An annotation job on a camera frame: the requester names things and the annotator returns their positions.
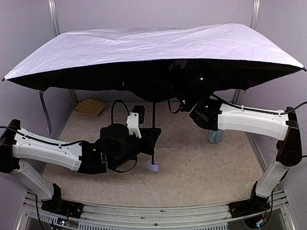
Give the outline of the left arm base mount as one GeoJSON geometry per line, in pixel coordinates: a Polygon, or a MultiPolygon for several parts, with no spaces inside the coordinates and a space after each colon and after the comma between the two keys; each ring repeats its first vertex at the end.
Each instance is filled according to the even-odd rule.
{"type": "Polygon", "coordinates": [[[41,209],[50,213],[66,216],[69,218],[80,219],[84,205],[79,202],[68,200],[49,200],[43,201],[41,209]]]}

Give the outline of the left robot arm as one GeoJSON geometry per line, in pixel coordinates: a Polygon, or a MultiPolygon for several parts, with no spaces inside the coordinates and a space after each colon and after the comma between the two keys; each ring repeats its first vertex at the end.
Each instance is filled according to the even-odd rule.
{"type": "Polygon", "coordinates": [[[0,171],[19,177],[26,187],[47,204],[62,203],[60,188],[46,181],[40,173],[26,163],[26,159],[59,165],[82,174],[102,174],[108,170],[120,173],[119,168],[138,155],[154,155],[160,128],[130,128],[111,124],[100,129],[100,137],[90,143],[86,140],[64,142],[31,133],[13,119],[1,126],[0,171]]]}

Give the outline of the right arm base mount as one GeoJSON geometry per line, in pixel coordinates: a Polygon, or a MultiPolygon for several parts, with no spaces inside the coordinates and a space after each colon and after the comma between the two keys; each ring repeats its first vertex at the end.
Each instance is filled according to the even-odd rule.
{"type": "Polygon", "coordinates": [[[250,200],[232,202],[228,206],[230,209],[230,214],[233,219],[259,213],[271,208],[269,202],[259,202],[259,201],[250,201],[250,200]]]}

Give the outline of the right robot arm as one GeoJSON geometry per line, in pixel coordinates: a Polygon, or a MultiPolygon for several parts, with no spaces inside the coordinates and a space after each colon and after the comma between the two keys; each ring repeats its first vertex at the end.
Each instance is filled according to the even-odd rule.
{"type": "Polygon", "coordinates": [[[277,140],[274,160],[254,185],[254,196],[268,198],[288,170],[302,158],[300,129],[295,108],[265,110],[235,105],[218,96],[195,105],[189,114],[200,128],[210,131],[243,131],[277,140]]]}

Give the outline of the lavender folding umbrella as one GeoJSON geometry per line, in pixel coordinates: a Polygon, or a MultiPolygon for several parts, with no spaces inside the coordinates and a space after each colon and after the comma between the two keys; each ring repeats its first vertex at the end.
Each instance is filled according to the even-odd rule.
{"type": "Polygon", "coordinates": [[[304,66],[242,24],[189,29],[97,29],[63,33],[5,77],[36,90],[129,91],[160,103],[176,98],[179,112],[216,91],[247,90],[304,66]]]}

